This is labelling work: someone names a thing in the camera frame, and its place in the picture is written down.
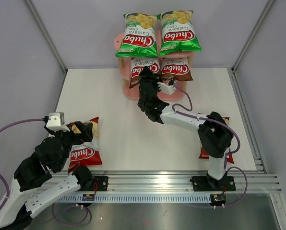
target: gray wall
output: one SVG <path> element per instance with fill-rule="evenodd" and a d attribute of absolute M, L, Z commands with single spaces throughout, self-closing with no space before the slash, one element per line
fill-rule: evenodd
<path fill-rule="evenodd" d="M 123 14 L 194 10 L 203 48 L 198 67 L 231 67 L 267 0 L 33 0 L 65 65 L 117 67 L 114 38 L 125 30 Z"/>
<path fill-rule="evenodd" d="M 0 0 L 0 128 L 54 109 L 63 74 L 22 0 Z M 45 137 L 43 123 L 0 134 L 0 172 L 10 182 L 18 164 Z M 5 193 L 0 182 L 0 199 Z"/>
<path fill-rule="evenodd" d="M 237 74 L 267 166 L 286 198 L 286 0 L 275 3 Z"/>

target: snack package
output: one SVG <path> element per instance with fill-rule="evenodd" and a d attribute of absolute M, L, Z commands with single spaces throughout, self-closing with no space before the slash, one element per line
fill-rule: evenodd
<path fill-rule="evenodd" d="M 223 119 L 225 123 L 229 125 L 229 117 L 223 117 Z M 199 159 L 209 159 L 209 154 L 204 150 L 203 147 L 201 147 L 201 153 Z M 234 164 L 233 155 L 228 156 L 227 162 Z"/>
<path fill-rule="evenodd" d="M 162 45 L 159 54 L 177 51 L 197 51 L 202 48 L 191 23 L 193 11 L 169 11 L 158 15 L 162 25 Z"/>
<path fill-rule="evenodd" d="M 115 56 L 117 57 L 158 57 L 155 25 L 156 16 L 129 13 L 124 15 L 126 29 L 124 38 Z"/>
<path fill-rule="evenodd" d="M 68 168 L 68 173 L 74 171 L 79 165 L 90 166 L 103 164 L 100 159 L 98 146 L 98 117 L 83 122 L 84 125 L 87 123 L 93 124 L 93 140 L 91 142 L 85 142 L 81 145 L 73 145 L 71 148 L 71 161 Z M 74 124 L 72 124 L 71 129 L 74 133 L 80 133 L 79 129 Z"/>
<path fill-rule="evenodd" d="M 164 58 L 161 63 L 161 73 L 164 78 L 172 78 L 178 81 L 192 81 L 188 59 Z"/>
<path fill-rule="evenodd" d="M 160 74 L 160 65 L 157 58 L 152 57 L 135 57 L 131 60 L 131 74 L 129 89 L 139 84 L 139 75 L 143 68 L 147 66 L 152 73 Z"/>

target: brown chip bag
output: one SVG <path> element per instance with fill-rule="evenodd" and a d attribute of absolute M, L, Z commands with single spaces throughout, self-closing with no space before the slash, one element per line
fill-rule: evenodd
<path fill-rule="evenodd" d="M 164 78 L 172 78 L 178 81 L 192 81 L 188 59 L 165 58 L 162 60 L 161 72 Z"/>
<path fill-rule="evenodd" d="M 131 74 L 129 89 L 139 84 L 140 73 L 147 66 L 152 73 L 160 74 L 160 65 L 157 58 L 153 57 L 135 57 L 131 60 Z"/>

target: white table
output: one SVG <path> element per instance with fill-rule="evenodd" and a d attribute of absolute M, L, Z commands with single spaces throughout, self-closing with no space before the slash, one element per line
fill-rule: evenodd
<path fill-rule="evenodd" d="M 250 145 L 226 68 L 192 68 L 194 81 L 187 92 L 193 111 L 216 111 L 230 117 L 230 126 L 241 140 L 234 154 L 236 166 L 255 171 Z M 184 97 L 178 101 L 188 106 Z M 180 127 L 153 123 L 137 106 L 137 101 L 122 93 L 118 69 L 70 69 L 61 92 L 57 111 L 66 122 L 86 121 L 98 116 L 99 145 L 103 165 L 97 171 L 200 171 L 208 169 L 208 160 L 198 159 L 197 133 Z M 232 149 L 236 147 L 233 140 Z"/>

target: perforated metal strip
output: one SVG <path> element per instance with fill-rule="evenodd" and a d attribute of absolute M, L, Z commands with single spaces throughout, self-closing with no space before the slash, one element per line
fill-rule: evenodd
<path fill-rule="evenodd" d="M 208 194 L 97 194 L 94 201 L 85 201 L 83 194 L 70 194 L 58 203 L 210 203 Z"/>

